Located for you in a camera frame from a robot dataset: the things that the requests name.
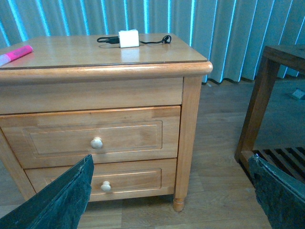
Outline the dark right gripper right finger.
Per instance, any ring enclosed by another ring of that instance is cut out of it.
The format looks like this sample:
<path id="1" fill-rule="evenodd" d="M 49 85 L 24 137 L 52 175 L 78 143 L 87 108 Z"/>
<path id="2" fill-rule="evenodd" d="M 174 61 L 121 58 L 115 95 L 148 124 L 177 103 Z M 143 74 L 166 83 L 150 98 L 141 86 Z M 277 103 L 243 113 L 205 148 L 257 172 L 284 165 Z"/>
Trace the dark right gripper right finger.
<path id="1" fill-rule="evenodd" d="M 257 202 L 273 229 L 305 227 L 305 185 L 257 155 L 249 158 Z"/>

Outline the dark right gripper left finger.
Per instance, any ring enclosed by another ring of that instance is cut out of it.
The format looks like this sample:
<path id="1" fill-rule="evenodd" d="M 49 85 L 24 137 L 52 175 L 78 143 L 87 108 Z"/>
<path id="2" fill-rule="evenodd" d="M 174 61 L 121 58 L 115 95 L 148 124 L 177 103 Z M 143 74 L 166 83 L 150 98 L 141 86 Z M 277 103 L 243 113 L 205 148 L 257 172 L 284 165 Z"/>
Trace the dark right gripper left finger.
<path id="1" fill-rule="evenodd" d="M 75 229 L 91 195 L 93 159 L 87 155 L 28 201 L 0 219 L 2 229 Z"/>

